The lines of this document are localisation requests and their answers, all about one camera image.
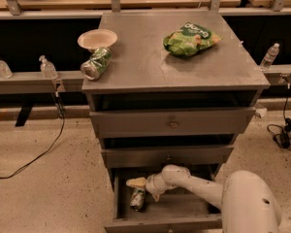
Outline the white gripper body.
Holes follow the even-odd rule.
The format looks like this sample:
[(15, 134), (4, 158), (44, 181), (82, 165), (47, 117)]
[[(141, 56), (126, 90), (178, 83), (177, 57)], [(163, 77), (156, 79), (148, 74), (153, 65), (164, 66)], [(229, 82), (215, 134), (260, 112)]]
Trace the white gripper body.
[(161, 195), (167, 190), (175, 189), (176, 187), (166, 183), (161, 174), (153, 174), (146, 178), (145, 188), (151, 195)]

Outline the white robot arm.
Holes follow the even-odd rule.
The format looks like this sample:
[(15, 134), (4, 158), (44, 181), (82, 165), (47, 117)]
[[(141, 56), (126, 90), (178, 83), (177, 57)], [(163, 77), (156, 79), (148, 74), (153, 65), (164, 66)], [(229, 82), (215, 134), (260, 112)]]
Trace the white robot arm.
[(129, 179), (126, 185), (144, 188), (156, 202), (167, 190), (184, 188), (221, 212), (223, 233), (279, 233), (282, 215), (274, 194), (261, 177), (249, 171), (234, 172), (221, 184), (169, 164), (160, 173)]

